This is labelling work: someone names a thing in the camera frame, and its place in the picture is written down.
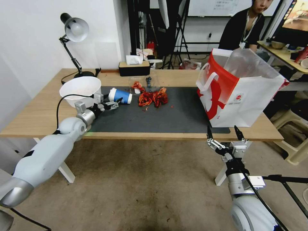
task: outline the black desk mat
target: black desk mat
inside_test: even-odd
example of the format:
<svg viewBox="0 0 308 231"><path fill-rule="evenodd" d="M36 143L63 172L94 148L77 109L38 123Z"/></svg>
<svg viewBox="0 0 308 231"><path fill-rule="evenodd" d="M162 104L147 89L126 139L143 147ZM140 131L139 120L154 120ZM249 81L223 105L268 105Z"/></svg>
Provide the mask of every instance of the black desk mat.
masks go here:
<svg viewBox="0 0 308 231"><path fill-rule="evenodd" d="M129 87L116 88L129 91ZM111 87L102 87L102 94L108 94L110 89ZM167 95L168 103L162 104L159 108L155 108L154 103L139 107L139 96L133 96L131 104L120 104L115 110L103 112L92 124L90 132L207 132L210 122L197 95L196 87L167 87ZM230 133L230 130L213 128L212 132Z"/></svg>

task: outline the monitor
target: monitor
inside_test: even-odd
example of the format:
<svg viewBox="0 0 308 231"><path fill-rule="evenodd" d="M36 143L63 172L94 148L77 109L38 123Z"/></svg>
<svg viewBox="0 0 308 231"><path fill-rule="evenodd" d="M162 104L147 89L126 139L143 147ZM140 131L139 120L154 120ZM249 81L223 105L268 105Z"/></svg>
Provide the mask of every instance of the monitor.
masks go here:
<svg viewBox="0 0 308 231"><path fill-rule="evenodd" d="M294 46L308 44L308 0L293 0L271 40Z"/></svg>

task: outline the tissue box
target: tissue box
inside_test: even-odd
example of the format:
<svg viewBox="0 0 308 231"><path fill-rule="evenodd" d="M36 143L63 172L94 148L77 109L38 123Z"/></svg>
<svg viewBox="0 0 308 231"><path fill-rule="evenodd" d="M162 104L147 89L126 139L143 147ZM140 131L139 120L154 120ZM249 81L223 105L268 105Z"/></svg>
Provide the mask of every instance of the tissue box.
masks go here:
<svg viewBox="0 0 308 231"><path fill-rule="evenodd" d="M150 74L149 61L143 61L142 64L127 65L126 62L119 63L120 76L137 76Z"/></svg>

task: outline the plastic stool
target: plastic stool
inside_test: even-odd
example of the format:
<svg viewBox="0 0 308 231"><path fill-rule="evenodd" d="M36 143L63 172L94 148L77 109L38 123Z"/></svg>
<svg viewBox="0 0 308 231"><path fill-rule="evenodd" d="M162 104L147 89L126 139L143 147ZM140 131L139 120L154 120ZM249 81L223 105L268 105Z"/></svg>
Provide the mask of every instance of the plastic stool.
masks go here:
<svg viewBox="0 0 308 231"><path fill-rule="evenodd" d="M276 129L280 129L286 123L293 122L303 131L308 133L308 125L304 120L306 122L308 121L308 99L302 100L291 107L287 113L274 122L274 126ZM285 160L290 164L298 165L301 161L308 157L308 138L304 140L297 148L293 147L286 141L274 143L288 153Z"/></svg>

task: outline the screen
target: screen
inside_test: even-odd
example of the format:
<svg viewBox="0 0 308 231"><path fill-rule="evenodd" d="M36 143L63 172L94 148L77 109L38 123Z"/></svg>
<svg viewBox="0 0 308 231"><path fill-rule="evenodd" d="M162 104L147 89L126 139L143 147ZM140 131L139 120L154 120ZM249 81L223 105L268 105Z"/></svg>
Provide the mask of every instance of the screen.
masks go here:
<svg viewBox="0 0 308 231"><path fill-rule="evenodd" d="M293 1L283 20L283 28L308 31L308 0Z"/></svg>

